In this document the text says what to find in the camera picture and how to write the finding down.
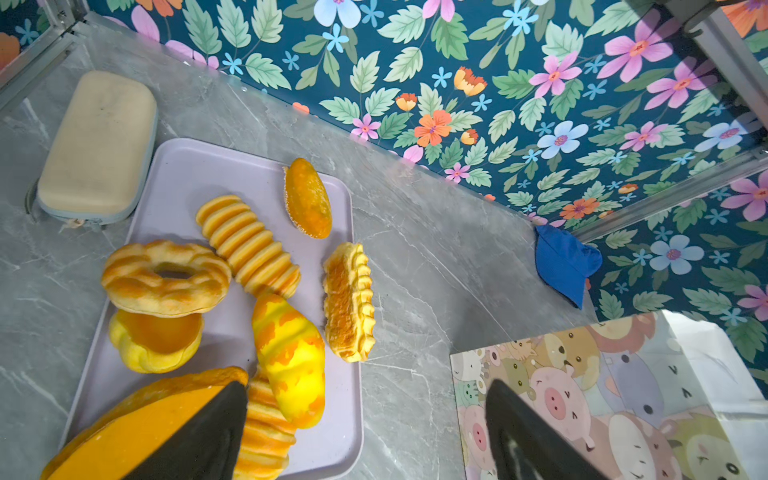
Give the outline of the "blue cap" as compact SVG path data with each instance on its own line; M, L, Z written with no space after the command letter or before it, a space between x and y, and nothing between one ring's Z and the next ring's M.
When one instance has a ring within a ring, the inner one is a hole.
M601 253L569 232L550 225L536 226L535 232L535 263L539 277L576 308L582 309L587 280L602 266Z

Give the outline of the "ribbed spiral bread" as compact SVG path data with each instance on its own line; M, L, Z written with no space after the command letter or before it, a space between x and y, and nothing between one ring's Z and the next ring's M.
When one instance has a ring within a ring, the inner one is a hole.
M300 267L240 197L224 195L208 201L198 209L195 221L245 292L254 297L274 293L286 299L296 293Z

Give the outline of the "oval orange bread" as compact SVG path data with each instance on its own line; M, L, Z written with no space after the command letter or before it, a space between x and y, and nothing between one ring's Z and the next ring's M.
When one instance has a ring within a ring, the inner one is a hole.
M332 230L332 209L319 174L304 158L297 158L284 173L285 207L294 226L313 239L326 239Z

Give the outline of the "large orange wedge bread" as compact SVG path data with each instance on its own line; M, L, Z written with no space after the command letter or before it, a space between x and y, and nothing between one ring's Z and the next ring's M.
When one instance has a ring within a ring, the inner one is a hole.
M44 468L43 479L121 479L176 434L232 382L240 367L164 378L126 397L73 438Z

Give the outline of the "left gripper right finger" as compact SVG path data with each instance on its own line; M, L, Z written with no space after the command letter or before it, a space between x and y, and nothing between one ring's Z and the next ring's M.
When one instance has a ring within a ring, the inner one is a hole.
M485 416L499 479L605 477L500 380L487 390Z

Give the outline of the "lilac plastic tray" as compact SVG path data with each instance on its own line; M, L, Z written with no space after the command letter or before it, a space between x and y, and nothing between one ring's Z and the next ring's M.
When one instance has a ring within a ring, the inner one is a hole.
M199 140L176 138L156 150L145 188L132 217L126 241L149 243L205 242L195 221L198 209L226 194L240 197L256 213L300 268L301 280L290 304L318 327L325 322L323 263L344 242L353 239L351 193L338 178L321 177L329 195L333 230L324 240L299 232L289 220L283 200L281 163ZM237 284L204 316L202 343L175 375L211 368L256 365L251 318L256 299ZM66 445L121 400L156 381L156 376L129 370L108 336L115 311L107 303L93 342L60 443ZM335 479L349 473L363 447L361 366L332 352L325 356L326 405L321 421L300 430L289 452L285 479Z

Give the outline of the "round yellow bun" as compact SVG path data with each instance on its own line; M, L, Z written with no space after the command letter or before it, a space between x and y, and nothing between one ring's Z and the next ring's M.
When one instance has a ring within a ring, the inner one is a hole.
M108 336L129 370L161 374L180 368L196 354L203 329L199 313L161 318L118 309L109 321Z

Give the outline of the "ridged orange bread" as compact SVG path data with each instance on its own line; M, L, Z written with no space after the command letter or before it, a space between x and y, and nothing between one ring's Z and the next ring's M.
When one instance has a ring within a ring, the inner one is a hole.
M248 384L246 421L233 479L277 479L289 465L296 427L285 419L266 376Z

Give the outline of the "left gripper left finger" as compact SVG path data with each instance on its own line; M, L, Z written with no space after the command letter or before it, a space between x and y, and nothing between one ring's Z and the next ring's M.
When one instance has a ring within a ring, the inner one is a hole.
M233 381L127 477L232 479L246 413L246 388Z

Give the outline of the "yellow striped croissant bread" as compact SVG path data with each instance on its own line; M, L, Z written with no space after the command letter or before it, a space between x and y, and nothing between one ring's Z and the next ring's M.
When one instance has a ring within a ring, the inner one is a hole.
M276 294L264 294L252 316L254 344L278 407L299 429L315 427L326 404L325 342L318 328Z

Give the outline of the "white cartoon paper bag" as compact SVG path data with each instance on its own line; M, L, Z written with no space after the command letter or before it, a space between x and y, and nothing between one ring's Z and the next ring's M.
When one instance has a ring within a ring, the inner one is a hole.
M767 400L719 326L661 310L454 354L465 472L495 479L487 392L509 387L610 479L763 479Z

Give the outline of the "scalloped yellow bread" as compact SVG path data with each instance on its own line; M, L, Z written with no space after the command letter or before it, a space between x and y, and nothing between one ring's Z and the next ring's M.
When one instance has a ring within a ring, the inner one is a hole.
M367 361L376 343L368 262L361 244L346 242L324 263L325 337L331 351L347 363Z

